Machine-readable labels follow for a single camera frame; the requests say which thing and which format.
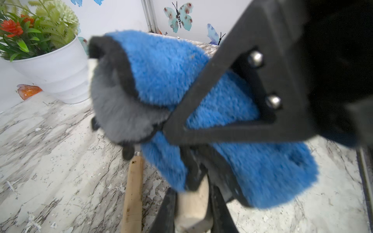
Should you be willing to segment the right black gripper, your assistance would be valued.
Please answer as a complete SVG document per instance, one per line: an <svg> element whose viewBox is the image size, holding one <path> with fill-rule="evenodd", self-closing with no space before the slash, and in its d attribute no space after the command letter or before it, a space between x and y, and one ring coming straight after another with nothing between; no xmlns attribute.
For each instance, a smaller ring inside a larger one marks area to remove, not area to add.
<svg viewBox="0 0 373 233"><path fill-rule="evenodd" d="M188 117L229 69L250 85L260 118L188 129ZM252 1L163 133L174 145L316 135L346 146L372 145L372 1Z"/></svg>

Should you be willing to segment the blue grey rag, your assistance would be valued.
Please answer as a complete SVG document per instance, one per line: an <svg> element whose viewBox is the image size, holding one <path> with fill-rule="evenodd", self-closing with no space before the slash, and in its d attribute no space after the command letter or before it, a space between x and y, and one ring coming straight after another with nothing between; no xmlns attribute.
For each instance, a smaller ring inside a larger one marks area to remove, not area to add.
<svg viewBox="0 0 373 233"><path fill-rule="evenodd" d="M245 139L237 123L263 117L246 81L224 69L201 96L193 92L214 58L184 41L140 31L94 36L97 60L90 95L93 131L123 147L140 144L145 158L180 193L205 175L224 200L260 209L293 200L318 180L303 142Z"/></svg>

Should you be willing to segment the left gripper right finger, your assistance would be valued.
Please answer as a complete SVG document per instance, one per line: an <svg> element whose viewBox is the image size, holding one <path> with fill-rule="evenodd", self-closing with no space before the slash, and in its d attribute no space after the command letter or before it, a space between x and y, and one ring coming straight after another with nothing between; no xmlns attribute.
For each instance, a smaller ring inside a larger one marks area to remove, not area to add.
<svg viewBox="0 0 373 233"><path fill-rule="evenodd" d="M211 233L239 233L219 188L212 184L210 185L210 204L213 217Z"/></svg>

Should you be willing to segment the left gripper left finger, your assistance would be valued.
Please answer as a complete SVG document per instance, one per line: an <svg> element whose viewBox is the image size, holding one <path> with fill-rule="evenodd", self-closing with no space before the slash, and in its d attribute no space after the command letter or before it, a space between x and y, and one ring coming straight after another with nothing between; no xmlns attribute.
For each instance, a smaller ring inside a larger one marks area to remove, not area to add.
<svg viewBox="0 0 373 233"><path fill-rule="evenodd" d="M149 233L174 233L175 209L176 192L172 188L168 188Z"/></svg>

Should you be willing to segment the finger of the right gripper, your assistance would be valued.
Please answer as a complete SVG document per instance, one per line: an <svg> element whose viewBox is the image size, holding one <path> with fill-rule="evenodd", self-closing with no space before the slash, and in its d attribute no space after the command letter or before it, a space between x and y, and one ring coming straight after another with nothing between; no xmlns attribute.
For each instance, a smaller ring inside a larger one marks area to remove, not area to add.
<svg viewBox="0 0 373 233"><path fill-rule="evenodd" d="M217 186L226 203L237 200L244 207L251 205L245 198L237 178L225 158L210 145L193 146L197 161L207 169L210 181Z"/></svg>

